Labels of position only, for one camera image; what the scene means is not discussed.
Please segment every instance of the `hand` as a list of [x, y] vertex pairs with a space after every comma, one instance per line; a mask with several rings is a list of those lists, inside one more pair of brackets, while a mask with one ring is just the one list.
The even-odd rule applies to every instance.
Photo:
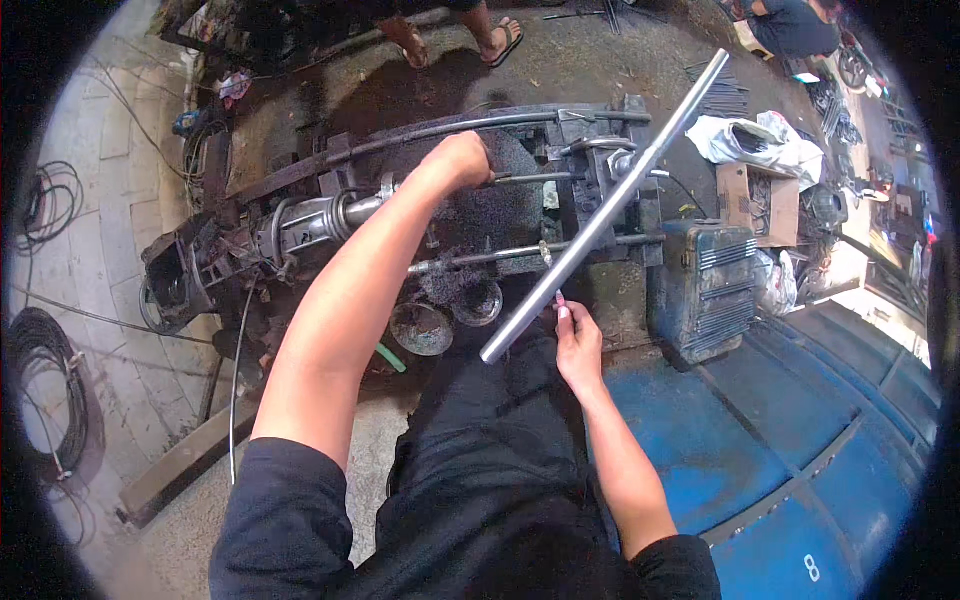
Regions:
[[445, 182], [451, 192], [493, 181], [487, 147], [476, 132], [447, 137], [423, 159], [420, 168], [429, 171], [435, 180]]
[[580, 302], [566, 301], [557, 311], [557, 368], [581, 402], [602, 390], [600, 355], [603, 334]]

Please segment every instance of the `black pants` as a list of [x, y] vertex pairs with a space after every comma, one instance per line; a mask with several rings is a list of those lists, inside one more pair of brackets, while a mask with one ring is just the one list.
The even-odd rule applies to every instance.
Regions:
[[[495, 325], [458, 332], [396, 442], [390, 494], [438, 478], [534, 472], [558, 484], [588, 478], [583, 413], [557, 372], [557, 341], [535, 321], [494, 365], [480, 348]], [[510, 485], [509, 480], [498, 482]]]

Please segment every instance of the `wheel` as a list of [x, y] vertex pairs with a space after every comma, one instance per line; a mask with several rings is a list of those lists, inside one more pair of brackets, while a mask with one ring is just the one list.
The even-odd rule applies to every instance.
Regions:
[[854, 94], [867, 91], [867, 67], [853, 48], [844, 48], [837, 59], [840, 79]]

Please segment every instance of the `concrete floor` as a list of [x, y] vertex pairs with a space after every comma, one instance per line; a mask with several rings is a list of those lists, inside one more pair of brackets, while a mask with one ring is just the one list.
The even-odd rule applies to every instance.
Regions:
[[[90, 54], [111, 67], [145, 128], [176, 163], [181, 141], [170, 134], [169, 124], [184, 110], [181, 94], [192, 59], [180, 48], [142, 36], [156, 5], [158, 0], [131, 0]], [[646, 98], [656, 129], [690, 87], [683, 67], [708, 59], [721, 46], [732, 50], [732, 72], [752, 90], [754, 114], [776, 110], [800, 129], [818, 129], [819, 119], [803, 86], [734, 47], [729, 24], [712, 0], [661, 0], [647, 8], [662, 12], [669, 23], [623, 11], [623, 35], [614, 36], [599, 17], [541, 20], [547, 14], [574, 10], [573, 3], [561, 9], [509, 11], [494, 5], [495, 18], [508, 14], [525, 30], [522, 44], [495, 70], [480, 63], [468, 32], [447, 19], [422, 28], [431, 48], [431, 66], [423, 72], [413, 72], [392, 44], [375, 43], [296, 77], [257, 81], [237, 109], [229, 187], [237, 189], [266, 176], [277, 157], [302, 153], [302, 140], [312, 132], [364, 136], [504, 105], [616, 104], [626, 92], [639, 93]], [[165, 66], [115, 36], [149, 50]], [[162, 232], [178, 226], [188, 209], [182, 184], [157, 160], [156, 150], [98, 78], [103, 78], [98, 67], [85, 62], [64, 90], [44, 139], [41, 159], [72, 162], [84, 182], [85, 202], [68, 234], [35, 256], [32, 289], [74, 307], [141, 324], [136, 303], [143, 275], [139, 253]], [[663, 165], [707, 211], [716, 210], [713, 166], [692, 143], [678, 138]], [[856, 167], [859, 172], [861, 164]], [[674, 218], [685, 204], [671, 185], [663, 185], [664, 219]], [[15, 266], [16, 283], [26, 286], [29, 261], [17, 259]], [[23, 296], [14, 294], [12, 302], [15, 314], [23, 306]], [[88, 390], [97, 400], [94, 411], [102, 414], [84, 463], [69, 482], [84, 500], [80, 518], [86, 533], [79, 550], [84, 562], [117, 597], [206, 597], [207, 560], [229, 492], [226, 461], [143, 531], [123, 525], [114, 509], [123, 485], [196, 425], [212, 350], [43, 307], [61, 323], [74, 348], [84, 353]], [[186, 333], [208, 339], [216, 328], [212, 320], [197, 320]], [[222, 382], [231, 367], [227, 361]], [[57, 382], [36, 385], [45, 398], [43, 410], [64, 427]], [[219, 405], [226, 392], [228, 384], [218, 387]], [[415, 403], [415, 398], [379, 395], [358, 407], [347, 498], [354, 526], [350, 557], [355, 564], [374, 550], [373, 524], [386, 498], [394, 443]], [[78, 536], [81, 521], [70, 503], [56, 495], [51, 502], [67, 531]]]

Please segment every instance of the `left hand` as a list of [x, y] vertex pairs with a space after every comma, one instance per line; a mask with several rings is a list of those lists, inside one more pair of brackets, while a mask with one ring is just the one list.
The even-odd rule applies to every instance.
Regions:
[[445, 181], [450, 191], [493, 181], [487, 146], [476, 132], [447, 137], [423, 159], [420, 168]]

